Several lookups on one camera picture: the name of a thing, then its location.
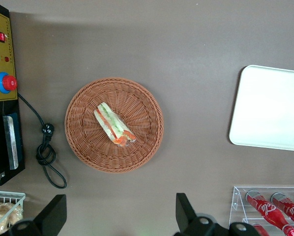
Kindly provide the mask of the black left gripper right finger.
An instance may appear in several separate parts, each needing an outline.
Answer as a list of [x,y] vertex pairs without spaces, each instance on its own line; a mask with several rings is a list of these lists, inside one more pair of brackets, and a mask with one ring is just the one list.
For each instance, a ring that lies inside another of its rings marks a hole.
[[227,229],[205,213],[196,213],[185,193],[176,194],[176,236],[226,236]]

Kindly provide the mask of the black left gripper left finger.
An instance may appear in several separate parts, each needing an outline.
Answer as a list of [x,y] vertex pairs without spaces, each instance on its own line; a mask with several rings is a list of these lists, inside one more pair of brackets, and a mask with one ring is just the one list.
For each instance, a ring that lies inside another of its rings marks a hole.
[[56,195],[33,219],[23,220],[10,229],[11,236],[57,236],[67,220],[66,195]]

